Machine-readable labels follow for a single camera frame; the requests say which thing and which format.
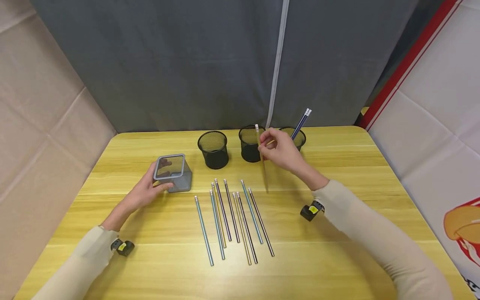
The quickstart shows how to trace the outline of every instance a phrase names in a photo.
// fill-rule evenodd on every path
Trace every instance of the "round pencil cup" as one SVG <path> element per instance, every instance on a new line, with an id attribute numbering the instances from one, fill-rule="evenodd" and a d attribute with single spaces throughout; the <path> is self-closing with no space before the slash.
<path id="1" fill-rule="evenodd" d="M 295 128 L 293 127 L 282 127 L 280 128 L 280 131 L 288 133 L 289 136 L 292 136 L 292 133 L 295 131 Z M 297 136 L 293 139 L 293 143 L 295 144 L 295 147 L 300 151 L 301 147 L 305 145 L 305 142 L 307 141 L 307 136 L 303 133 L 302 130 L 299 131 Z"/>
<path id="2" fill-rule="evenodd" d="M 265 131 L 262 126 L 259 127 L 259 134 Z M 260 152 L 258 151 L 257 144 L 257 132 L 255 131 L 255 125 L 247 125 L 240 129 L 239 132 L 240 144 L 241 144 L 241 157 L 249 163 L 256 163 L 260 161 Z"/>
<path id="3" fill-rule="evenodd" d="M 207 167 L 218 170 L 228 163 L 227 137 L 220 131 L 205 132 L 198 139 L 198 148 Z"/>

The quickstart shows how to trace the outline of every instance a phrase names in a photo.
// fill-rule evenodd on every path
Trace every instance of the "beige sleeve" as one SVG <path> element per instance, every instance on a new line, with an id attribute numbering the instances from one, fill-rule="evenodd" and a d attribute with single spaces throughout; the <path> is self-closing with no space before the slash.
<path id="1" fill-rule="evenodd" d="M 361 244 L 387 272 L 401 300 L 453 299 L 443 274 L 418 245 L 338 181 L 313 192 L 325 217 Z"/>
<path id="2" fill-rule="evenodd" d="M 91 229 L 33 299 L 83 299 L 92 282 L 108 265 L 113 254 L 110 245 L 117 238 L 118 232 L 107 231 L 101 226 Z"/>

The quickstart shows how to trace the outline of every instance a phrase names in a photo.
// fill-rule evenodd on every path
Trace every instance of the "red border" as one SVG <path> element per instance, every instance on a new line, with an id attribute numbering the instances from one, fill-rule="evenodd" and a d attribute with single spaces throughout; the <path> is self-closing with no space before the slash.
<path id="1" fill-rule="evenodd" d="M 437 30 L 437 28 L 440 26 L 440 24 L 443 22 L 443 20 L 447 17 L 447 15 L 449 14 L 449 12 L 452 10 L 453 6 L 455 5 L 456 3 L 456 0 L 445 0 L 442 5 L 440 5 L 440 7 L 438 8 L 437 12 L 435 13 L 435 15 L 432 17 L 432 19 L 429 21 L 429 23 L 427 24 L 427 26 L 425 27 L 425 29 L 423 30 L 423 32 L 420 34 L 419 38 L 417 39 L 417 41 L 413 44 L 412 48 L 408 51 L 408 53 L 406 54 L 406 56 L 403 58 L 403 60 L 400 62 L 400 64 L 398 65 L 397 69 L 395 70 L 395 72 L 392 74 L 392 76 L 390 77 L 390 79 L 388 79 L 387 83 L 385 84 L 385 86 L 382 88 L 382 90 L 380 91 L 380 93 L 377 95 L 377 97 L 375 98 L 375 100 L 373 101 L 372 105 L 370 106 L 370 108 L 367 110 L 367 112 L 365 113 L 365 115 L 363 116 L 363 118 L 360 120 L 359 122 L 359 126 L 366 129 L 368 124 L 370 124 L 370 122 L 372 121 L 372 119 L 374 118 L 375 114 L 377 113 L 378 110 L 380 110 L 380 108 L 382 107 L 383 103 L 385 101 L 387 101 L 387 103 L 385 104 L 385 106 L 382 108 L 382 110 L 380 111 L 380 114 L 382 113 L 383 109 L 388 105 L 388 102 L 390 101 L 390 99 L 392 97 L 390 97 L 388 100 L 387 100 L 387 97 L 388 95 L 390 95 L 390 93 L 392 92 L 392 90 L 395 88 L 395 86 L 397 85 L 397 83 L 400 81 L 400 78 L 402 78 L 403 74 L 405 74 L 405 72 L 407 71 L 407 69 L 410 67 L 410 65 L 412 65 L 413 61 L 415 60 L 415 58 L 418 56 L 418 54 L 421 52 L 421 50 L 425 47 L 425 45 L 428 43 L 428 41 L 430 40 L 430 38 L 433 36 L 433 34 L 435 33 L 435 31 Z M 457 7 L 455 7 L 455 10 L 452 12 L 452 14 L 450 15 L 450 17 L 453 15 L 453 13 L 456 11 L 456 9 L 459 7 L 459 5 L 457 5 Z M 372 126 L 373 124 L 375 123 L 375 121 L 377 121 L 377 118 L 378 116 L 373 120 L 373 123 L 372 123 Z"/>

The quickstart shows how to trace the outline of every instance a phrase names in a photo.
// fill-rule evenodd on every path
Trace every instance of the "mesh pencil holder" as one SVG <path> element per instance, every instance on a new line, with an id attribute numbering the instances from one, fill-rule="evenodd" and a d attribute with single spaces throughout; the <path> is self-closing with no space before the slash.
<path id="1" fill-rule="evenodd" d="M 218 170 L 228 163 L 227 137 L 220 131 L 205 132 L 198 139 L 198 148 L 207 167 Z"/>
<path id="2" fill-rule="evenodd" d="M 259 133 L 262 134 L 265 128 L 259 126 Z M 255 125 L 247 125 L 239 131 L 241 157 L 250 163 L 260 161 L 260 152 L 258 151 L 257 132 Z"/>
<path id="3" fill-rule="evenodd" d="M 156 161 L 154 180 L 160 183 L 172 182 L 168 192 L 188 192 L 192 188 L 192 170 L 185 160 L 185 154 L 160 156 Z"/>
<path id="4" fill-rule="evenodd" d="M 289 136 L 292 136 L 293 132 L 295 131 L 294 127 L 282 127 L 279 129 L 280 131 L 288 133 Z M 305 145 L 305 142 L 307 141 L 307 136 L 303 131 L 299 131 L 297 136 L 293 139 L 293 143 L 295 144 L 295 147 L 300 151 L 303 145 Z"/>

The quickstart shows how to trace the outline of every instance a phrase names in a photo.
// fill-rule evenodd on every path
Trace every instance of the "table surface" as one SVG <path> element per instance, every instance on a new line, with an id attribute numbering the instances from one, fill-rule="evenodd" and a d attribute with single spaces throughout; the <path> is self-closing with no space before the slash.
<path id="1" fill-rule="evenodd" d="M 304 128 L 305 159 L 324 175 L 344 183 L 369 207 L 405 231 L 446 276 L 455 299 L 473 296 L 368 133 L 353 126 Z M 114 255 L 86 299 L 396 299 L 386 273 L 357 244 L 322 216 L 308 222 L 299 215 L 312 202 L 307 187 L 266 162 L 269 193 L 260 163 L 240 156 L 238 130 L 228 137 L 230 161 L 208 169 L 197 147 L 203 133 L 142 132 L 114 137 L 72 203 L 54 236 L 17 293 L 30 299 L 100 224 L 158 156 L 184 153 L 193 171 L 192 190 L 164 194 L 132 215 L 120 237 L 136 244 L 128 258 Z M 240 180 L 251 187 L 275 257 L 260 245 L 244 205 L 258 264 L 249 266 L 243 244 L 227 241 L 226 260 L 218 246 L 209 190 L 215 178 L 231 192 Z M 198 195 L 215 266 L 205 250 L 194 201 Z"/>

